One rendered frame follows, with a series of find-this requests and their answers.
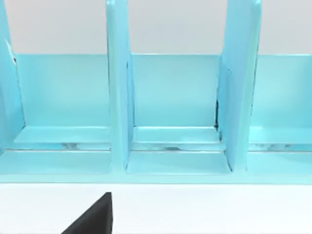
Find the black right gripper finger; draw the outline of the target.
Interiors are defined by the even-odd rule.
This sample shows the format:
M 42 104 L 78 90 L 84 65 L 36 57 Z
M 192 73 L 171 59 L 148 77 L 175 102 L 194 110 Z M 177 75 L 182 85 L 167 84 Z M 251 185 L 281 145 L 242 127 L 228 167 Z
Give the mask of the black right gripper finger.
M 112 193 L 106 192 L 61 234 L 112 234 Z

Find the light blue rack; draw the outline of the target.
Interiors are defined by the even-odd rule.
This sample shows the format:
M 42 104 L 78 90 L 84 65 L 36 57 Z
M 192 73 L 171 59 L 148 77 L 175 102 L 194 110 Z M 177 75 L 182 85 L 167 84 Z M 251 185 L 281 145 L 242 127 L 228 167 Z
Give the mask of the light blue rack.
M 312 185 L 312 0 L 0 0 L 0 183 Z

